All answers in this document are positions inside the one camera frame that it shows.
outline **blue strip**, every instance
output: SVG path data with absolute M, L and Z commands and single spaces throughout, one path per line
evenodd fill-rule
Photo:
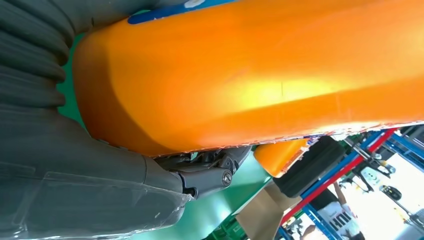
M 373 135 L 371 135 L 369 138 L 367 138 L 361 145 L 361 148 L 368 148 L 369 145 L 371 145 L 374 141 L 376 141 L 380 136 L 382 135 L 381 131 L 375 132 Z M 337 166 L 335 166 L 333 169 L 331 169 L 329 172 L 327 172 L 326 175 L 324 175 L 318 182 L 313 184 L 308 190 L 306 190 L 304 193 L 300 195 L 302 199 L 305 199 L 307 196 L 309 196 L 312 192 L 314 192 L 319 186 L 323 185 L 325 182 L 327 182 L 332 176 L 336 175 L 342 168 L 344 168 L 346 165 L 348 165 L 350 162 L 352 162 L 358 154 L 353 151 L 347 157 L 345 157 Z
M 394 139 L 396 142 L 405 146 L 408 150 L 411 150 L 414 154 L 418 155 L 421 159 L 424 159 L 424 151 L 421 150 L 421 148 L 419 148 L 412 142 L 396 134 L 393 134 L 391 138 Z
M 412 164 L 417 169 L 421 170 L 421 172 L 424 173 L 424 162 L 420 161 L 418 159 L 415 159 L 411 155 L 407 154 L 405 151 L 403 151 L 401 148 L 393 144 L 393 142 L 387 140 L 385 142 L 385 145 L 390 148 L 391 150 L 395 151 L 397 154 L 399 154 L 402 158 L 407 160 L 410 164 Z
M 290 240 L 290 235 L 286 232 L 286 230 L 282 227 L 279 226 L 278 228 L 278 233 L 285 239 L 285 240 Z
M 310 204 L 304 206 L 302 210 L 328 239 L 342 240 L 342 238 L 337 234 L 337 232 L 320 216 L 320 214 Z
M 173 5 L 173 6 L 161 7 L 152 11 L 132 15 L 128 18 L 128 23 L 140 24 L 140 23 L 144 23 L 144 22 L 148 22 L 148 21 L 152 21 L 156 19 L 166 18 L 176 14 L 183 14 L 186 12 L 204 9 L 204 8 L 208 8 L 208 7 L 212 7 L 216 5 L 232 3 L 235 1 L 236 0 L 205 0 L 203 3 L 194 7 L 186 7 L 185 3 Z

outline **orange component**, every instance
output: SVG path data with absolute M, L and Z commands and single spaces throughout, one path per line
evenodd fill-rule
M 297 139 L 259 145 L 254 151 L 258 163 L 271 176 L 280 178 L 305 152 L 308 140 Z
M 240 0 L 93 32 L 89 133 L 149 155 L 424 120 L 423 0 Z

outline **blue label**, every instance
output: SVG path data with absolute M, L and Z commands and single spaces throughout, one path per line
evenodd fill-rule
M 152 11 L 143 12 L 132 15 L 128 18 L 129 24 L 140 24 L 147 21 L 166 18 L 176 14 L 183 14 L 186 12 L 204 9 L 216 5 L 232 3 L 236 0 L 189 0 L 174 6 L 161 7 Z

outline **gray protective cover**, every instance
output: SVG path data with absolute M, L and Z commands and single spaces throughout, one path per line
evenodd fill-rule
M 184 0 L 0 0 L 0 239 L 114 237 L 176 223 L 181 179 L 58 113 L 76 34 Z

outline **green floor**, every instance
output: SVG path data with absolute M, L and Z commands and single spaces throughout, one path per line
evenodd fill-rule
M 74 95 L 71 65 L 68 63 L 64 69 L 67 79 L 58 86 L 58 89 L 65 94 L 66 105 L 59 111 L 83 124 Z M 206 238 L 223 220 L 248 202 L 270 179 L 271 177 L 251 154 L 235 174 L 229 188 L 189 202 L 185 207 L 184 215 L 176 225 L 134 235 L 132 240 L 201 240 Z

